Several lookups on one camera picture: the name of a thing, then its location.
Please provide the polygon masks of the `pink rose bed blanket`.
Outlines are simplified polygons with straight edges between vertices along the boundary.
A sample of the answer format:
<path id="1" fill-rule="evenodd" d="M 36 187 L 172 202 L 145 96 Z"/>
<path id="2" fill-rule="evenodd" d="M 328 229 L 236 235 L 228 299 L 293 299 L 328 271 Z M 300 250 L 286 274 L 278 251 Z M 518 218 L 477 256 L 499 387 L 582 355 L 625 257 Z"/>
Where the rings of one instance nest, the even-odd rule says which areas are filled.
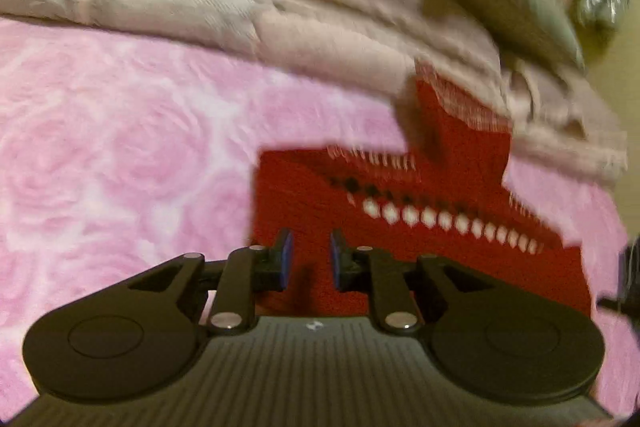
<path id="1" fill-rule="evenodd" d="M 41 314 L 183 251 L 247 238 L 267 146 L 401 146 L 365 95 L 162 40 L 1 25 L 1 415 L 35 398 Z"/>

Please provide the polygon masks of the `red patterned knit sweater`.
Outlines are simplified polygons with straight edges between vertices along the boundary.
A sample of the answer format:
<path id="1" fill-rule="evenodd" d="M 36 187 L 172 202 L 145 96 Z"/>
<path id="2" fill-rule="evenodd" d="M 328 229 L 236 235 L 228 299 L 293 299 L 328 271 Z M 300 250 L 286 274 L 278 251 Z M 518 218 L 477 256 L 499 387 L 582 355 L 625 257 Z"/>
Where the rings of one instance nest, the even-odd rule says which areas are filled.
<path id="1" fill-rule="evenodd" d="M 582 253 L 503 183 L 509 119 L 426 63 L 414 85 L 423 144 L 399 154 L 328 145 L 265 150 L 255 174 L 253 239 L 293 236 L 291 278 L 262 294 L 270 314 L 359 315 L 367 300 L 335 288 L 330 235 L 412 261 L 435 254 L 589 313 Z"/>

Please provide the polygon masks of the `grey pink folded duvet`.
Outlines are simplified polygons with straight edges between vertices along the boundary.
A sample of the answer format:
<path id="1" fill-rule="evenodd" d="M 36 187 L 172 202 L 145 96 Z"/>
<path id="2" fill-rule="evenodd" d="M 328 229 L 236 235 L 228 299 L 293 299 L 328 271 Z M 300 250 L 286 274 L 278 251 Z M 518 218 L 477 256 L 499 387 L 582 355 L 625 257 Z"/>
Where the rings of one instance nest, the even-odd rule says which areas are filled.
<path id="1" fill-rule="evenodd" d="M 499 51 L 494 75 L 318 4 L 291 11 L 272 0 L 1 0 L 1 11 L 199 43 L 402 101 L 413 65 L 423 61 L 508 117 L 519 154 L 605 184 L 627 168 L 626 134 L 584 66 L 545 63 L 501 42 L 480 20 Z"/>

